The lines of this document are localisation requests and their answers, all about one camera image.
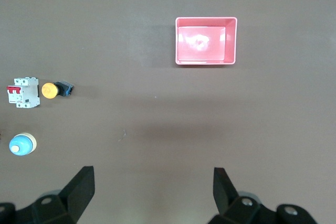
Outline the yellow push button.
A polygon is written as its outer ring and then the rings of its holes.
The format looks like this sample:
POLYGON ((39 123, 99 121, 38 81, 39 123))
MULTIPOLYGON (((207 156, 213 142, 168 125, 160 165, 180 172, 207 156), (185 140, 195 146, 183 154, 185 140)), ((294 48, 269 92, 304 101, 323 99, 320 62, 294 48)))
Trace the yellow push button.
POLYGON ((42 94, 47 99, 54 99, 56 96, 68 97, 71 95, 74 86, 65 81, 47 82, 42 88, 42 94))

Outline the blue round call bell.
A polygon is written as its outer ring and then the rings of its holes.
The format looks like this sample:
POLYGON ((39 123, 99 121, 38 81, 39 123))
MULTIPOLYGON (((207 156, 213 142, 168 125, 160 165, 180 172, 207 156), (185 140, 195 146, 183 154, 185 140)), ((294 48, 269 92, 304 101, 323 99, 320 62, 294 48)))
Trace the blue round call bell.
POLYGON ((17 156, 26 156, 37 147, 37 141, 30 133, 19 133, 9 142, 9 150, 17 156))

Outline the white circuit breaker red switch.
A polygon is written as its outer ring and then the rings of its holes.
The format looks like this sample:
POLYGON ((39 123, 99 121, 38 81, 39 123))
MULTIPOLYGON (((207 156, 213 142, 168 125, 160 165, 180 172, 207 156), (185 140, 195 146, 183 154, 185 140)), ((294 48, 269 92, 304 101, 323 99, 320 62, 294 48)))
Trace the white circuit breaker red switch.
POLYGON ((6 87, 8 101, 17 108, 31 109, 40 105, 39 80, 35 77, 15 78, 6 87))

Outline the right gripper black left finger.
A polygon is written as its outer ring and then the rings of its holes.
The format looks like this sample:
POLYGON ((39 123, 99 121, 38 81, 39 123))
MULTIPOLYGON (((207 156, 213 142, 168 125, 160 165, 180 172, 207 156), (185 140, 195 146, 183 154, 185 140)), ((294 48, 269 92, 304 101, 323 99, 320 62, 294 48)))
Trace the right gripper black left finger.
POLYGON ((77 224, 94 194, 94 167, 84 166, 59 193, 45 194, 25 208, 0 202, 0 224, 77 224))

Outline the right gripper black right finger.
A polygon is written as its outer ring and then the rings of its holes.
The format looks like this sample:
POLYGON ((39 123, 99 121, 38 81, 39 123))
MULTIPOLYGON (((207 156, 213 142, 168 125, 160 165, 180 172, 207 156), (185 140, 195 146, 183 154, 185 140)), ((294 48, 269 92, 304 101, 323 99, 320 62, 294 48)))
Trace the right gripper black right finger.
POLYGON ((224 168, 214 168, 213 197, 218 214, 208 224, 318 224, 300 206, 281 204, 272 211, 251 196, 239 195, 224 168))

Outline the pink plastic box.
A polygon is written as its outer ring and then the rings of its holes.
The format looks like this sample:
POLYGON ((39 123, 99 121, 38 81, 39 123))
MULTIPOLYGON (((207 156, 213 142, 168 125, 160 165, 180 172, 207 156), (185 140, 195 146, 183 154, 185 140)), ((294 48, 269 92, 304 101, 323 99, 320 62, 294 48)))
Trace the pink plastic box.
POLYGON ((236 36, 236 17, 178 17, 175 20, 175 63, 233 65, 236 36))

